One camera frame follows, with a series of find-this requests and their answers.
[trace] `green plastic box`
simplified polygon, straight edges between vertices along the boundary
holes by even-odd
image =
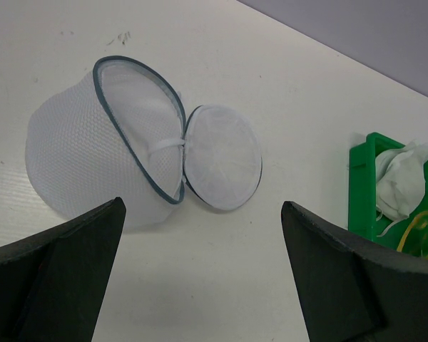
[[[349,168],[349,230],[382,246],[396,249],[406,228],[415,215],[428,210],[428,161],[424,165],[426,180],[425,197],[411,214],[394,225],[383,237],[377,237],[390,224],[386,217],[376,221],[376,171],[375,158],[385,150],[402,148],[403,144],[379,133],[371,133],[366,142],[350,149]]]

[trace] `white table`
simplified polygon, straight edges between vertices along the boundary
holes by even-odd
[[[189,195],[122,236],[93,340],[308,341],[282,203],[346,227],[349,147],[373,131],[428,141],[428,98],[234,0],[0,1],[0,246],[63,222],[27,180],[27,122],[113,54],[164,75],[187,112],[248,116],[264,168],[234,212]]]

